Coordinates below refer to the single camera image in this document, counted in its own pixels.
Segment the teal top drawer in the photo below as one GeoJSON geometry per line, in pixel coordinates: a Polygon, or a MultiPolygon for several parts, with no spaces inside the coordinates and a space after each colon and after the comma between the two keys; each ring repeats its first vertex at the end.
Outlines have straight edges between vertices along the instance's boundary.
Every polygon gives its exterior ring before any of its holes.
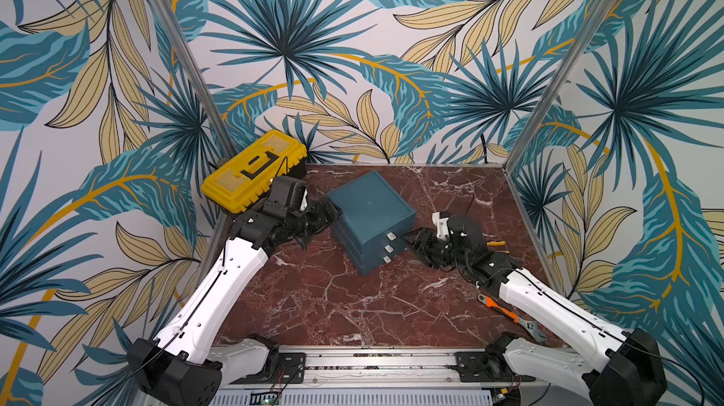
{"type": "Polygon", "coordinates": [[[332,232],[341,247],[349,254],[373,252],[380,252],[383,255],[398,254],[406,247],[403,235],[413,230],[413,223],[413,220],[399,222],[382,230],[373,230],[371,223],[351,226],[341,221],[333,225],[332,232]]]}

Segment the teal three-drawer cabinet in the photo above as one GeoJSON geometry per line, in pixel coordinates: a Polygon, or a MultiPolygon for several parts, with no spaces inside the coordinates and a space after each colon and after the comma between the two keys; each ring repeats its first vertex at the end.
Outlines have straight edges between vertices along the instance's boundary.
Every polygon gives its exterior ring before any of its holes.
{"type": "Polygon", "coordinates": [[[382,230],[399,222],[416,220],[416,211],[377,171],[331,191],[327,197],[342,210],[342,216],[335,223],[345,221],[351,226],[371,223],[373,230],[382,230]]]}

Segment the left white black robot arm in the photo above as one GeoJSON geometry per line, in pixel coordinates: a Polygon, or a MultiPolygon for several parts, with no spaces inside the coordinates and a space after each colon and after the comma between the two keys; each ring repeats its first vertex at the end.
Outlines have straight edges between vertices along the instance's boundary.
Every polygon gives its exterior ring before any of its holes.
{"type": "Polygon", "coordinates": [[[243,378],[271,379],[279,356],[262,337],[227,347],[213,345],[243,290],[275,250],[290,241],[306,246],[342,215],[329,198],[303,210],[263,204],[240,215],[222,254],[189,302],[150,339],[137,339],[127,355],[141,392],[166,405],[207,405],[217,391],[243,378]]]}

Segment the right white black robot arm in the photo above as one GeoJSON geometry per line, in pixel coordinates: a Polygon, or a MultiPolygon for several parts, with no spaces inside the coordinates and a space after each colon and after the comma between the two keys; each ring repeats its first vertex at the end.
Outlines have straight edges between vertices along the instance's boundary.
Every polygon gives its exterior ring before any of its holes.
{"type": "Polygon", "coordinates": [[[490,377],[505,372],[533,377],[594,405],[655,405],[667,391],[663,358],[652,336],[588,313],[495,243],[462,225],[445,232],[420,228],[403,240],[426,266],[457,269],[485,297],[514,306],[566,343],[565,349],[553,349],[506,332],[485,349],[490,377]]]}

